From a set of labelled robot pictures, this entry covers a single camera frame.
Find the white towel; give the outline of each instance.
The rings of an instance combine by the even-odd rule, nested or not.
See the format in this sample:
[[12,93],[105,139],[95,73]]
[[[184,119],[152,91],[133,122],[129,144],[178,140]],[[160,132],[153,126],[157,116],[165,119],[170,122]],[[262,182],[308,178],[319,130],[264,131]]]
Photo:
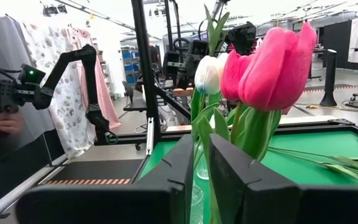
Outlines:
[[354,48],[358,48],[358,18],[352,20],[351,40],[347,58],[348,62],[358,63],[358,52],[355,52]]

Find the human hand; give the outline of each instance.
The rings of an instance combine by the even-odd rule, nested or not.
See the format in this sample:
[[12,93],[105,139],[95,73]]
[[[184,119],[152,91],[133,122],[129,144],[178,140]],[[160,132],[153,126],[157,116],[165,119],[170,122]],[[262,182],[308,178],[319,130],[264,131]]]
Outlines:
[[22,120],[21,113],[0,113],[0,131],[10,134],[19,133],[22,129]]

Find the white ceiling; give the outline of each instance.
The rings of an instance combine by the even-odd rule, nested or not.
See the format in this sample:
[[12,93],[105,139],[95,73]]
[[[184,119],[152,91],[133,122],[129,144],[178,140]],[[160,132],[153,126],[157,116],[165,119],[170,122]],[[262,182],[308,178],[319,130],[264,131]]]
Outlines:
[[[134,26],[132,5],[130,0],[64,0],[77,2],[83,6],[102,13],[112,19],[118,20],[130,26]],[[205,18],[204,4],[212,12],[216,0],[177,0],[181,25],[192,24],[184,29],[198,28],[200,22]],[[307,12],[304,6],[310,4],[312,9]],[[164,9],[163,0],[160,3],[146,4],[144,11],[147,20],[149,34],[161,37],[166,34],[167,25],[165,16],[149,16],[149,11]],[[224,7],[223,13],[230,12],[232,17],[242,17],[231,20],[230,23],[240,24],[251,21],[255,25],[270,21],[294,21],[305,16],[309,20],[320,19],[343,10],[358,11],[358,0],[231,0]],[[173,4],[170,3],[170,18],[173,27],[176,27],[176,19]],[[130,30],[119,28],[117,31],[128,37],[133,35]]]

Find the orange striped strip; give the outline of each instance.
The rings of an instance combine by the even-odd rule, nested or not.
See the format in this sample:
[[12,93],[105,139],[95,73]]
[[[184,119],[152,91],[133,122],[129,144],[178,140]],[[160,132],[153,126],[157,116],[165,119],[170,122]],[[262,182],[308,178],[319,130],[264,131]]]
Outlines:
[[83,184],[95,184],[95,185],[108,185],[108,184],[128,184],[130,179],[99,179],[99,180],[50,180],[46,184],[50,185],[83,185]]

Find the white tulip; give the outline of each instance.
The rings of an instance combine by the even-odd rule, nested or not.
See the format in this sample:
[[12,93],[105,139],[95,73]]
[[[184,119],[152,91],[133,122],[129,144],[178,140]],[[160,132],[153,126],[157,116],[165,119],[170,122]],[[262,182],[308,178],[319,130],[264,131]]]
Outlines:
[[218,73],[220,77],[222,77],[224,65],[226,64],[228,56],[228,53],[222,53],[218,56]]
[[205,56],[198,64],[194,84],[201,94],[213,95],[220,91],[221,76],[216,57]]

